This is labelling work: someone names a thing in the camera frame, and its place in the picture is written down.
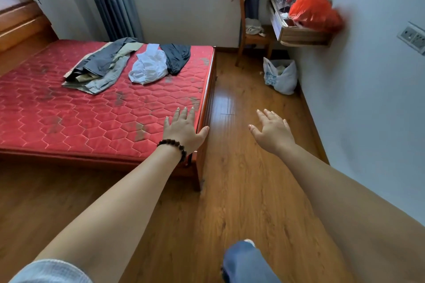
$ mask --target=gray sleeve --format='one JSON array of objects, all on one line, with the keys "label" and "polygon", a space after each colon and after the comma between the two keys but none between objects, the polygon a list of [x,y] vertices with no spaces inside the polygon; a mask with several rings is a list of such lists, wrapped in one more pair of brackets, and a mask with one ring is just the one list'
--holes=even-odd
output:
[{"label": "gray sleeve", "polygon": [[9,283],[93,283],[79,268],[62,260],[38,260],[25,266]]}]

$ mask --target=red plastic bag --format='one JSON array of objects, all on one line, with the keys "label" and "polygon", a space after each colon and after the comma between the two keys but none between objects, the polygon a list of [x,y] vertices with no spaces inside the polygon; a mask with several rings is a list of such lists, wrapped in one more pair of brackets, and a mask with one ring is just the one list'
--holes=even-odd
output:
[{"label": "red plastic bag", "polygon": [[290,18],[319,32],[337,33],[344,27],[343,19],[328,0],[296,0]]}]

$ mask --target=chair leg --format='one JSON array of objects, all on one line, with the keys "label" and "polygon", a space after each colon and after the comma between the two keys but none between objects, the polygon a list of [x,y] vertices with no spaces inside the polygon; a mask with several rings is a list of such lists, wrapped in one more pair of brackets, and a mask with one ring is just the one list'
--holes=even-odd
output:
[{"label": "chair leg", "polygon": [[239,50],[238,50],[238,57],[236,58],[236,63],[235,63],[235,66],[238,66],[239,65],[239,61],[241,60],[241,57],[242,57],[242,52],[243,52],[243,49],[245,48],[245,40],[241,40],[241,45],[239,46]]},{"label": "chair leg", "polygon": [[273,43],[270,42],[270,44],[267,46],[267,59],[270,59],[272,56],[272,50],[273,50]]}]

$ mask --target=wall-mounted shelf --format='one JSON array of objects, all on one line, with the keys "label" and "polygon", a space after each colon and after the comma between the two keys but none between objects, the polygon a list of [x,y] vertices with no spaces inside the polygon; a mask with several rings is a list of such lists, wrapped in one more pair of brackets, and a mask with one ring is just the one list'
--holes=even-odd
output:
[{"label": "wall-mounted shelf", "polygon": [[284,19],[276,0],[267,2],[274,34],[279,43],[288,47],[329,46],[333,35],[297,26],[292,19]]}]

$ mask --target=red mattress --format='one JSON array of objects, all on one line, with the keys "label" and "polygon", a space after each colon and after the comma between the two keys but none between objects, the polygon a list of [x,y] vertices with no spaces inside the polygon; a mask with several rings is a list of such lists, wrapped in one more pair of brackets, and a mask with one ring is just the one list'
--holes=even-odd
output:
[{"label": "red mattress", "polygon": [[[58,40],[0,77],[0,152],[140,162],[162,139],[164,118],[196,109],[197,125],[213,48],[192,46],[177,76],[148,84],[128,78],[98,95],[61,86],[63,75],[104,43]],[[146,44],[136,53],[146,50]]]}]

